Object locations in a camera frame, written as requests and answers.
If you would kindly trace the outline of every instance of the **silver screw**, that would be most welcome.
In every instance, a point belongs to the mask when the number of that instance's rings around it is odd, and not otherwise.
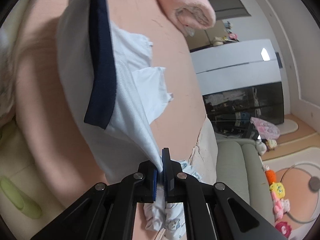
[[[187,178],[187,174],[185,174],[184,172],[179,172],[179,173],[177,174],[177,177],[178,177],[179,179],[186,179],[186,178]]]
[[[137,172],[137,173],[135,173],[135,174],[133,175],[133,177],[134,177],[135,179],[142,179],[142,178],[143,178],[143,174],[140,173],[140,172]]]
[[[98,184],[95,185],[94,188],[96,190],[98,190],[98,191],[102,191],[102,190],[104,190],[106,188],[106,185],[104,183],[98,183]]]
[[[223,183],[221,183],[221,182],[218,182],[217,184],[216,184],[216,189],[217,190],[224,190],[226,188],[226,186],[223,184]]]

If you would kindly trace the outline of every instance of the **gray fabric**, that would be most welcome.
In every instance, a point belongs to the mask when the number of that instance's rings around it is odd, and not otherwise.
[[[220,139],[217,140],[217,143],[220,142],[225,142],[225,141],[233,141],[233,142],[237,142],[240,146],[244,145],[244,144],[251,144],[253,146],[256,146],[256,142],[252,139],[246,139],[246,138],[232,138],[232,139]]]
[[[250,206],[270,224],[275,224],[269,184],[256,147],[244,144],[241,147],[248,177]]]
[[[218,143],[217,182],[225,183],[250,204],[247,171],[241,146],[234,141]]]

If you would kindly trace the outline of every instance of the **pink bed sheet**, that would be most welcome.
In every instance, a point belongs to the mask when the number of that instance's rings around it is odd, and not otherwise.
[[[16,45],[16,113],[36,165],[64,206],[105,181],[103,172],[75,125],[64,98],[56,62],[55,31],[68,0],[33,0]],[[204,123],[205,109],[186,41],[161,12],[156,0],[109,0],[111,19],[153,42],[153,66],[163,66],[174,100],[151,124],[159,148],[188,160]],[[154,239],[144,230],[138,206],[135,239]]]

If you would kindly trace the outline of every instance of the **yellow plush toy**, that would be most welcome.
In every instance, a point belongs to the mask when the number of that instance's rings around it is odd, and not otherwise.
[[[274,182],[270,185],[270,191],[274,191],[278,199],[282,199],[285,196],[284,186],[281,182]]]

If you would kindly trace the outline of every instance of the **pink fluffy blanket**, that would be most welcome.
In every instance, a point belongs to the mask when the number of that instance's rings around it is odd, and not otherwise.
[[[215,12],[208,0],[158,0],[166,16],[185,35],[194,29],[207,29],[216,22]]]

